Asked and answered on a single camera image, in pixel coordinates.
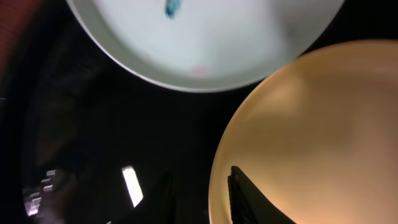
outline reddish fabric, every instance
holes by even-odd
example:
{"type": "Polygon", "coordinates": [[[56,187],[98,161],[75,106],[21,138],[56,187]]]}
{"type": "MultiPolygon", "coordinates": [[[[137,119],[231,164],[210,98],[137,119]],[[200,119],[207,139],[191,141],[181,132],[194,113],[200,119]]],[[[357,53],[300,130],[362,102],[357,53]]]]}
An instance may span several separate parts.
{"type": "Polygon", "coordinates": [[[0,84],[19,37],[43,0],[0,0],[0,84]]]}

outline dark background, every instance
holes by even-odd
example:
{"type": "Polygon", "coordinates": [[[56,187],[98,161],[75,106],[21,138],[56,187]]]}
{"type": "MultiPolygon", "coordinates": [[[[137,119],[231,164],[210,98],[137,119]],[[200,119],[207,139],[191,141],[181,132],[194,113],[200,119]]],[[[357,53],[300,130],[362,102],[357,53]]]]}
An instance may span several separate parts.
{"type": "MultiPolygon", "coordinates": [[[[390,1],[346,0],[307,52],[349,40],[396,39],[397,27],[390,1]]],[[[0,89],[6,99],[0,101],[3,204],[19,212],[5,216],[27,222],[22,185],[33,186],[40,160],[77,139],[86,157],[76,161],[66,153],[58,161],[90,167],[75,192],[80,199],[68,208],[72,223],[107,223],[130,211],[121,176],[126,165],[135,168],[144,196],[171,170],[179,186],[177,223],[208,223],[213,156],[257,84],[207,94],[154,86],[102,53],[63,1],[45,1],[18,40],[0,89]]]]}

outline beige bowl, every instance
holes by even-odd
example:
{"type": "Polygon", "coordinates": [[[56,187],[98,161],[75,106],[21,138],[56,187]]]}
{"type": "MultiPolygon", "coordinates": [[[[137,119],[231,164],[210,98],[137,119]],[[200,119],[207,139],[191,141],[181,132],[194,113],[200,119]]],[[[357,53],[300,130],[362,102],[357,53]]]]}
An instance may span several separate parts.
{"type": "Polygon", "coordinates": [[[398,223],[398,42],[327,47],[262,82],[217,150],[212,224],[231,223],[232,165],[296,223],[398,223]]]}

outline blue residue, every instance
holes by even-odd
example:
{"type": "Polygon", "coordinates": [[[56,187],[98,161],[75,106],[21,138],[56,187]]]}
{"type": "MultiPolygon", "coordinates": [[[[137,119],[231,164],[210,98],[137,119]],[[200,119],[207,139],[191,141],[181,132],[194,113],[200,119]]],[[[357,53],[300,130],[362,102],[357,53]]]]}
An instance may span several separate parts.
{"type": "Polygon", "coordinates": [[[173,19],[181,7],[181,0],[166,0],[165,13],[169,19],[173,19]]]}

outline white bowl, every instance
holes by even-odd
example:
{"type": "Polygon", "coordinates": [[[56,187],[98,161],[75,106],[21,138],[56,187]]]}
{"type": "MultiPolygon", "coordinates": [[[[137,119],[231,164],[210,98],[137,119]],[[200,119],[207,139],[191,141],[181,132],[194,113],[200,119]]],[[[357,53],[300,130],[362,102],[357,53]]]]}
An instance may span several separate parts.
{"type": "Polygon", "coordinates": [[[298,57],[343,0],[67,0],[88,35],[115,62],[173,90],[230,90],[298,57]]]}

